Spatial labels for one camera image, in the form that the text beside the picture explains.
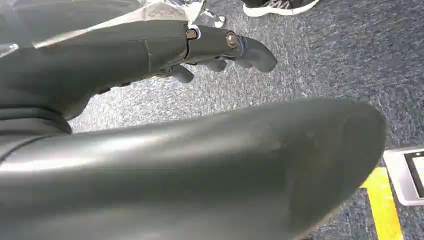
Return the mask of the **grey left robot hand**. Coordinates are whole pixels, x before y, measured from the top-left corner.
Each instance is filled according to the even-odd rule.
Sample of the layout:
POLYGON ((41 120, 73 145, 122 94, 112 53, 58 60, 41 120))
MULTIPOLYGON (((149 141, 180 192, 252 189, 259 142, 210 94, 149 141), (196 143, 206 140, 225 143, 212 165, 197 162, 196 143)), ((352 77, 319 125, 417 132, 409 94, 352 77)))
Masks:
POLYGON ((180 20, 122 23, 0 59, 3 240, 297 240, 366 180, 385 148, 372 105, 312 98, 74 134, 89 99, 184 63, 269 72, 260 42, 180 20))

